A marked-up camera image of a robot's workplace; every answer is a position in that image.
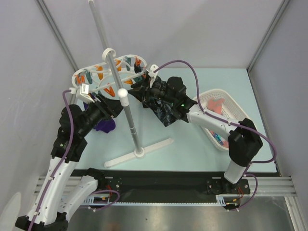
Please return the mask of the white oval clip hanger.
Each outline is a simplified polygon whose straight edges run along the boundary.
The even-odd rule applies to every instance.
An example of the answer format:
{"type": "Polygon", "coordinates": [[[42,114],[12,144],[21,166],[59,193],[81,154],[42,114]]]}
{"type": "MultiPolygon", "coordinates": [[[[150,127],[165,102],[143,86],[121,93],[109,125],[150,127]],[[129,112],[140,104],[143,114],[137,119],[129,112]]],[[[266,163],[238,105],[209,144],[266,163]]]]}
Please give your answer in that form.
{"type": "MultiPolygon", "coordinates": [[[[114,62],[122,83],[132,85],[137,74],[134,72],[134,65],[146,67],[147,62],[144,58],[135,54],[127,54],[117,57],[114,62]]],[[[112,76],[109,65],[102,61],[101,63],[83,67],[77,70],[71,78],[72,86],[77,88],[82,83],[89,85],[90,93],[105,91],[111,97],[115,97],[115,81],[112,76]]]]}

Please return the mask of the dark patterned sock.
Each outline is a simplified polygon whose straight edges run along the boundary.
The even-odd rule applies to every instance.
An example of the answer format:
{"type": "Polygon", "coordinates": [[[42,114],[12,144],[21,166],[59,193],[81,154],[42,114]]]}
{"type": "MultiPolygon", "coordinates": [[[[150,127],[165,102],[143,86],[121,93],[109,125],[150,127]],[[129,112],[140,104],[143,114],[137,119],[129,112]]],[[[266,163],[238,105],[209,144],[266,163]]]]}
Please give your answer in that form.
{"type": "Polygon", "coordinates": [[[165,127],[168,127],[178,120],[171,112],[171,103],[150,98],[150,101],[148,103],[142,103],[142,106],[143,108],[151,109],[165,127]]]}

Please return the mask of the pink patterned sock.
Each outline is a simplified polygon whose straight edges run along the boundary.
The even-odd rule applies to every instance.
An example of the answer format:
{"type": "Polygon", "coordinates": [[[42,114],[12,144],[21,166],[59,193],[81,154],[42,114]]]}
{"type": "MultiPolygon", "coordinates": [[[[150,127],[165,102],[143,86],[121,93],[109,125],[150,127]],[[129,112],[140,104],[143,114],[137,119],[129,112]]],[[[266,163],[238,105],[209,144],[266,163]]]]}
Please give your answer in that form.
{"type": "Polygon", "coordinates": [[[224,102],[225,102],[225,99],[223,98],[219,98],[219,99],[211,98],[207,102],[207,109],[221,115],[222,114],[222,104],[224,102]]]}

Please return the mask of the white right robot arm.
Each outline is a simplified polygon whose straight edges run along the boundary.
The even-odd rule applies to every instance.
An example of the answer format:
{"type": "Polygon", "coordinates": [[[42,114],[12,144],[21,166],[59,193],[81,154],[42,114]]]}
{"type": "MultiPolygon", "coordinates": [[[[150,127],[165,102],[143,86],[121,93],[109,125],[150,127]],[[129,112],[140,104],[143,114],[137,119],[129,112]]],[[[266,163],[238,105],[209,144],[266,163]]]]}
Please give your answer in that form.
{"type": "Polygon", "coordinates": [[[224,173],[222,188],[227,193],[235,192],[246,168],[263,146],[253,121],[248,118],[227,120],[201,107],[186,94],[187,87],[180,77],[164,81],[154,71],[146,69],[142,78],[131,85],[128,93],[144,108],[151,109],[165,127],[182,120],[211,130],[228,141],[231,161],[224,173]]]}

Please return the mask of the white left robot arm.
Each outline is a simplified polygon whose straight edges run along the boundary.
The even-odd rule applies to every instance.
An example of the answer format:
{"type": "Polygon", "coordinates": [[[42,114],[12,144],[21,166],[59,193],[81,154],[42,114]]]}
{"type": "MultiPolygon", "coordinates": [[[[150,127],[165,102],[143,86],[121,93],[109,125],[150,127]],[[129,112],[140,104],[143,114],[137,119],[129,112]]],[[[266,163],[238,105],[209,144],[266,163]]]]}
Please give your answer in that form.
{"type": "Polygon", "coordinates": [[[105,189],[104,172],[89,168],[69,195],[62,198],[67,181],[87,146],[85,137],[101,121],[117,117],[122,110],[120,100],[102,94],[96,94],[85,110],[76,104],[65,105],[46,178],[31,210],[17,218],[17,228],[24,231],[65,231],[84,200],[93,192],[100,193],[105,189]]]}

